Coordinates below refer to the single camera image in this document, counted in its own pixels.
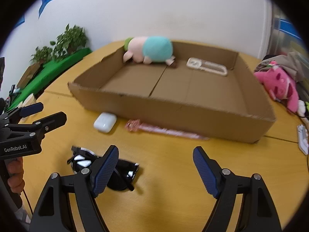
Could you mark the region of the person's left hand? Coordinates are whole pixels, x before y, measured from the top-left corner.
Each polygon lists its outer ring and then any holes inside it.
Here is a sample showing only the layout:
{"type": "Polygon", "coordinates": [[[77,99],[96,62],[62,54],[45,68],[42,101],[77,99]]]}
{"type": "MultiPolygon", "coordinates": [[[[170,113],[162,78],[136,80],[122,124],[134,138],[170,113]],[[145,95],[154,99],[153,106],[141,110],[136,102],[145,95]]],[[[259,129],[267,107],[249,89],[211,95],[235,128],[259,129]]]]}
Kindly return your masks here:
{"type": "Polygon", "coordinates": [[[13,193],[20,194],[25,187],[23,158],[19,157],[14,161],[11,161],[7,165],[8,173],[11,174],[7,180],[8,185],[13,193]]]}

